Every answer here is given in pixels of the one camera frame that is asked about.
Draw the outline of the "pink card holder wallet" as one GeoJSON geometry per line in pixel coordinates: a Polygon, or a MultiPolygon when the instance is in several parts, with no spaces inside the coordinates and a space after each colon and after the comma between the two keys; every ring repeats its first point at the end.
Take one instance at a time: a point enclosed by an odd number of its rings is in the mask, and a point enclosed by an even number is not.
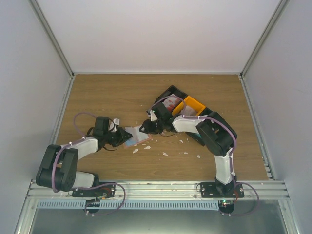
{"type": "Polygon", "coordinates": [[[125,127],[125,131],[132,134],[132,137],[123,144],[124,148],[130,148],[152,139],[150,134],[141,132],[140,127],[125,127]]]}

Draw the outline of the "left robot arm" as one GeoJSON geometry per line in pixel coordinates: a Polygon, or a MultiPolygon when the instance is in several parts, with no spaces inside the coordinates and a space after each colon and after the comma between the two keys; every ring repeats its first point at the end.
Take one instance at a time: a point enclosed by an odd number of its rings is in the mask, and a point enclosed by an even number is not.
{"type": "Polygon", "coordinates": [[[95,182],[96,175],[77,171],[78,161],[101,149],[107,150],[107,144],[117,149],[132,136],[120,127],[119,119],[96,117],[94,127],[81,139],[66,145],[50,144],[46,148],[36,175],[36,184],[50,188],[55,193],[83,189],[88,196],[95,197],[100,193],[100,184],[95,182]]]}

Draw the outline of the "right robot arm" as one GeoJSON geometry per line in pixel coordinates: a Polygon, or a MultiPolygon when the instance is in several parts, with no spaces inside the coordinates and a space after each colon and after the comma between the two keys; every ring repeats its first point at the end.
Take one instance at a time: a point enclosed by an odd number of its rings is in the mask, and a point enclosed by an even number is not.
{"type": "Polygon", "coordinates": [[[215,187],[220,197],[228,197],[234,190],[236,175],[233,166],[233,152],[236,149],[237,134],[217,112],[203,116],[172,115],[162,104],[156,104],[148,111],[139,131],[146,134],[193,133],[199,135],[204,146],[214,155],[216,165],[215,187]]]}

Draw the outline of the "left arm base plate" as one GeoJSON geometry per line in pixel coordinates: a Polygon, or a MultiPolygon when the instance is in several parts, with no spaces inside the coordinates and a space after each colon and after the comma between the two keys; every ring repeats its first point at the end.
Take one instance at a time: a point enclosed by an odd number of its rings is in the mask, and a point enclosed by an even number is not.
{"type": "Polygon", "coordinates": [[[72,197],[84,197],[94,199],[106,199],[115,196],[116,185],[111,182],[100,182],[98,185],[105,184],[96,189],[74,189],[68,194],[72,197]]]}

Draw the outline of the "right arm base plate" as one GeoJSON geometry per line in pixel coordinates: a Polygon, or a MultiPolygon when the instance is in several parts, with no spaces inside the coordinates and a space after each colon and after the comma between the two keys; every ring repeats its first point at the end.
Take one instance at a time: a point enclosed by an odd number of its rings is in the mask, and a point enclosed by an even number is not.
{"type": "Polygon", "coordinates": [[[199,191],[202,198],[243,198],[244,190],[242,185],[233,182],[224,185],[221,182],[201,182],[199,191]]]}

